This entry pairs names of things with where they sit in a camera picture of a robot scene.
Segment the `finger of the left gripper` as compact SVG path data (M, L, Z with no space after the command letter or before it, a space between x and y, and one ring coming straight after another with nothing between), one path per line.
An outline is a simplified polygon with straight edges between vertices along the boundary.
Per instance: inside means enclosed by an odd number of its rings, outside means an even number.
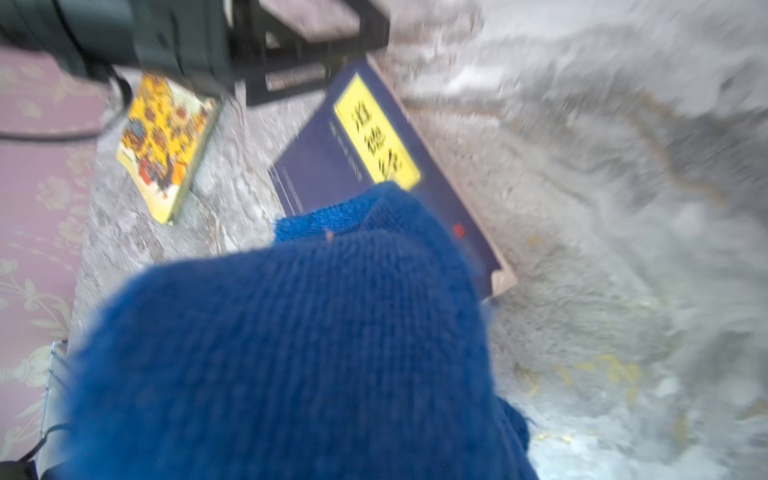
M235 78L245 86L245 101L255 107L328 87L346 63L389 43L390 17L374 1L346 1L358 15L357 33L309 40L268 12L259 1L233 3L230 53ZM268 87L270 74L317 65L323 75L279 89Z

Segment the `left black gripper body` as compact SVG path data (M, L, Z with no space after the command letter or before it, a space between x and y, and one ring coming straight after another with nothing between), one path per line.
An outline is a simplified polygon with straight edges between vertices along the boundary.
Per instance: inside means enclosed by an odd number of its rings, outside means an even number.
M102 81L111 67L162 75L205 96L233 93L221 1L4 1L1 44L45 52Z

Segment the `yellow history picture book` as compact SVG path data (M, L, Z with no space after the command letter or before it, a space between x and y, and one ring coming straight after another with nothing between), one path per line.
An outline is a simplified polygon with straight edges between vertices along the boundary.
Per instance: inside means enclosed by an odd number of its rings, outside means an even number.
M189 190L222 102L145 73L116 152L152 218L168 224Z

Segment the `dark blue book yellow label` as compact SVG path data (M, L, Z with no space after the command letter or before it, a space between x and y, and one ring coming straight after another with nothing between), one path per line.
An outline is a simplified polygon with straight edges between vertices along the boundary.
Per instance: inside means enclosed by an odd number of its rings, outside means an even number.
M326 99L272 165L270 177L289 217L394 182L458 242L482 298L499 296L518 282L372 57L341 70Z

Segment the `blue cloth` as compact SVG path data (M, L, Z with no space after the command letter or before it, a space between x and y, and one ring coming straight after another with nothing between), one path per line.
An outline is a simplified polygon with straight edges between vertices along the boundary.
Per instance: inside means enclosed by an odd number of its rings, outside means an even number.
M66 479L532 479L455 242L392 183L176 262L73 361Z

